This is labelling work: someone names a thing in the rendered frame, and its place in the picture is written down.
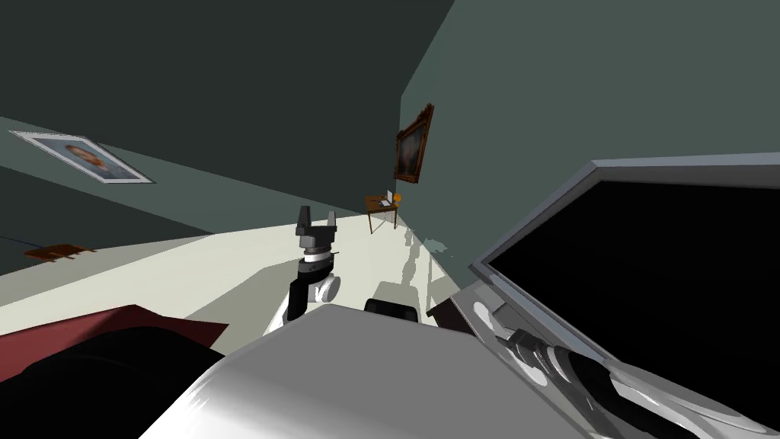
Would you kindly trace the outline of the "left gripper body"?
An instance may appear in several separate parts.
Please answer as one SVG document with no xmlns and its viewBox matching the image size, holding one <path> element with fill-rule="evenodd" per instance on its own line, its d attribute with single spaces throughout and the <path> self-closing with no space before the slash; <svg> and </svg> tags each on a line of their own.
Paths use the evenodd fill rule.
<svg viewBox="0 0 780 439">
<path fill-rule="evenodd" d="M 337 226 L 335 223 L 320 226 L 299 223 L 296 225 L 299 247 L 303 249 L 305 255 L 330 252 L 335 240 L 336 230 Z"/>
</svg>

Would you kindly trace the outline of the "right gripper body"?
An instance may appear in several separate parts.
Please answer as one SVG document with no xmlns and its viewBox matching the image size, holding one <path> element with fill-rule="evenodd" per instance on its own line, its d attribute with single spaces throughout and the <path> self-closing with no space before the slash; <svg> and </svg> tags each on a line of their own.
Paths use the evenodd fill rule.
<svg viewBox="0 0 780 439">
<path fill-rule="evenodd" d="M 496 336 L 497 341 L 508 349 L 519 361 L 529 367 L 541 367 L 537 350 L 544 347 L 544 341 L 518 328 L 508 337 Z"/>
</svg>

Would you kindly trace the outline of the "small wooden table with laptop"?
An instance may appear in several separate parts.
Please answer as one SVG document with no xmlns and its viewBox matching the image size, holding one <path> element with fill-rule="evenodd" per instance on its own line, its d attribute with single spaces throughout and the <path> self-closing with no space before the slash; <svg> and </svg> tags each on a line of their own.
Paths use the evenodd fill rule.
<svg viewBox="0 0 780 439">
<path fill-rule="evenodd" d="M 399 193 L 386 191 L 384 195 L 364 197 L 369 232 L 373 234 L 378 228 L 373 225 L 375 215 L 387 213 L 392 216 L 393 229 L 398 228 L 398 208 L 402 196 Z"/>
</svg>

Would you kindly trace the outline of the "brown framed dark painting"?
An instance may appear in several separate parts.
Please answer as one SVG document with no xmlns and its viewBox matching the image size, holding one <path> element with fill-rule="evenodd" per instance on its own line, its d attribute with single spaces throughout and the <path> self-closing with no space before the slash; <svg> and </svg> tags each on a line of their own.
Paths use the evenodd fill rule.
<svg viewBox="0 0 780 439">
<path fill-rule="evenodd" d="M 416 119 L 396 135 L 394 179 L 417 184 L 424 159 L 434 106 L 428 103 Z"/>
</svg>

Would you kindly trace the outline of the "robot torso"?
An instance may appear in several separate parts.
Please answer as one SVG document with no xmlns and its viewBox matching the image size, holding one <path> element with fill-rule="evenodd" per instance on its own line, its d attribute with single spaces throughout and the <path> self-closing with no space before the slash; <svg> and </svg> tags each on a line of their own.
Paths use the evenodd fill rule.
<svg viewBox="0 0 780 439">
<path fill-rule="evenodd" d="M 232 352 L 140 439 L 590 439 L 476 338 L 323 305 Z"/>
</svg>

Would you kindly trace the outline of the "silver framed portrait picture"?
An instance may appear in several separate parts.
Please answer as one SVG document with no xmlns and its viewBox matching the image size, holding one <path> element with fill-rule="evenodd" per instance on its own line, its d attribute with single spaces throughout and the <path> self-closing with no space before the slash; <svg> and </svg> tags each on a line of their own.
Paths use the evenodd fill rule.
<svg viewBox="0 0 780 439">
<path fill-rule="evenodd" d="M 84 136 L 11 131 L 103 184 L 154 184 L 139 171 Z"/>
</svg>

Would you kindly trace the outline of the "dark red rug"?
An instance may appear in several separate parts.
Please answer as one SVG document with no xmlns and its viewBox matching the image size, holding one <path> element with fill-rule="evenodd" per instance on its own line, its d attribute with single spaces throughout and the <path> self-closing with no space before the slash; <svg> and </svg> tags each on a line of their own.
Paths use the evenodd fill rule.
<svg viewBox="0 0 780 439">
<path fill-rule="evenodd" d="M 228 325 L 162 316 L 137 305 L 45 323 L 0 335 L 0 383 L 31 364 L 97 335 L 126 328 L 151 326 L 183 335 L 208 348 Z"/>
</svg>

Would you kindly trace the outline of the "low brown wooden table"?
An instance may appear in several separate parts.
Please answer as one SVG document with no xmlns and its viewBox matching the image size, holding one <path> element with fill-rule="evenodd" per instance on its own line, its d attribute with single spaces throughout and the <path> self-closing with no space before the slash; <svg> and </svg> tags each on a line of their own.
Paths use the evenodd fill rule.
<svg viewBox="0 0 780 439">
<path fill-rule="evenodd" d="M 92 248 L 86 248 L 79 245 L 52 245 L 47 247 L 39 247 L 35 248 L 33 250 L 24 252 L 23 255 L 25 255 L 28 258 L 33 258 L 45 262 L 54 262 L 59 259 L 73 259 L 74 255 L 79 255 L 82 252 L 93 252 L 95 253 L 95 250 Z"/>
</svg>

